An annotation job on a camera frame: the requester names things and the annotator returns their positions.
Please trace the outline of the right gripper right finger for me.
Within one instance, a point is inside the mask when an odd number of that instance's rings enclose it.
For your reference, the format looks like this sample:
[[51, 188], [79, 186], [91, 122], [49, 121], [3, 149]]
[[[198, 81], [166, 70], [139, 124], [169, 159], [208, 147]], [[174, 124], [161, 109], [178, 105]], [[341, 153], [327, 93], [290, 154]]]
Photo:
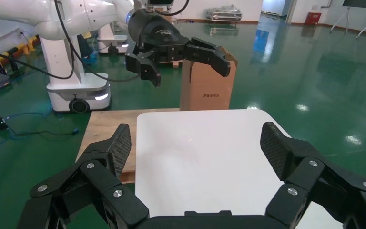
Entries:
[[345, 227], [366, 229], [366, 177], [326, 160], [309, 142], [285, 136], [272, 122], [263, 124], [260, 145], [281, 181], [308, 190], [310, 200]]

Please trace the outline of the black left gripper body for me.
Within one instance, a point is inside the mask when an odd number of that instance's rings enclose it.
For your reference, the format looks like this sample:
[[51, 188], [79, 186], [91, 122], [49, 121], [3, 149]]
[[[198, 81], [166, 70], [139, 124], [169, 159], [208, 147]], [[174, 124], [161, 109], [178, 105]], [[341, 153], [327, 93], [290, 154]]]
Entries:
[[130, 16], [127, 28], [139, 52], [151, 53], [156, 63], [185, 59], [185, 47], [189, 39], [159, 14], [145, 9], [137, 10]]

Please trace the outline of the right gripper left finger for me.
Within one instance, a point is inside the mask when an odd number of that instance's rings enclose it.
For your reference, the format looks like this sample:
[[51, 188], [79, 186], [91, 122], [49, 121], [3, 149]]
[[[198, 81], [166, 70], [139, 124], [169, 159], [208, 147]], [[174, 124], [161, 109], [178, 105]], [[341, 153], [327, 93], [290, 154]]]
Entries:
[[20, 229], [63, 229], [93, 205], [111, 229], [134, 229], [148, 208], [120, 177], [132, 148], [128, 124], [106, 140], [90, 144], [69, 168], [36, 184], [17, 224]]

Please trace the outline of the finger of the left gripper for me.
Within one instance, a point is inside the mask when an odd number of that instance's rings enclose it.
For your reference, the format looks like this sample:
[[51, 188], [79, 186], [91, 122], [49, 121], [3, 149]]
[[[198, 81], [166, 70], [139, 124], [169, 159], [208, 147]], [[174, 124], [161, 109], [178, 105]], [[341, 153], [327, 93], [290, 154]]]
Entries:
[[126, 69], [136, 73], [141, 80], [150, 81], [155, 87], [160, 87], [161, 73], [157, 67], [159, 49], [157, 47], [140, 46], [131, 42], [125, 53]]
[[205, 40], [192, 37], [184, 47], [184, 57], [192, 62], [211, 66], [222, 77], [227, 77], [231, 64], [225, 58], [222, 48]]

